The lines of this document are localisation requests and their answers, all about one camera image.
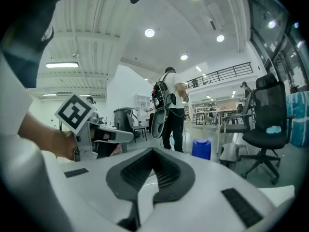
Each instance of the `black and white square marker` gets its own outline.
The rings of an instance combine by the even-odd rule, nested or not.
[[[95,108],[79,95],[72,94],[59,107],[55,116],[74,134],[78,134]]]

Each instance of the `rectangular ceiling light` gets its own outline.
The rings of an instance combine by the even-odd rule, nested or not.
[[[57,62],[57,63],[47,63],[47,68],[78,68],[77,62]]]

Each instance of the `blue bin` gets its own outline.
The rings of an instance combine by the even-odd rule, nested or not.
[[[194,139],[192,146],[192,156],[210,160],[211,142],[207,139]]]

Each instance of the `chair seat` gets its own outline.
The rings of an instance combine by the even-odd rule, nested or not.
[[[286,134],[284,131],[268,134],[265,131],[253,129],[246,132],[242,138],[255,147],[266,149],[281,149],[286,143]]]
[[[236,125],[226,125],[226,133],[245,133],[250,128],[246,127],[245,124],[236,124]],[[224,124],[220,127],[221,133],[224,132]]]

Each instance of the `round ceiling light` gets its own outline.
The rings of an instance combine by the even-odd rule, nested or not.
[[[153,29],[146,29],[145,35],[149,38],[153,37],[155,34],[155,31]]]
[[[270,29],[273,29],[274,27],[276,26],[276,21],[270,21],[269,23],[268,23],[268,27],[270,28]]]
[[[217,37],[217,42],[222,42],[224,40],[224,36],[223,35],[219,35]]]
[[[186,60],[187,58],[188,58],[188,55],[182,55],[182,56],[180,57],[181,60]]]

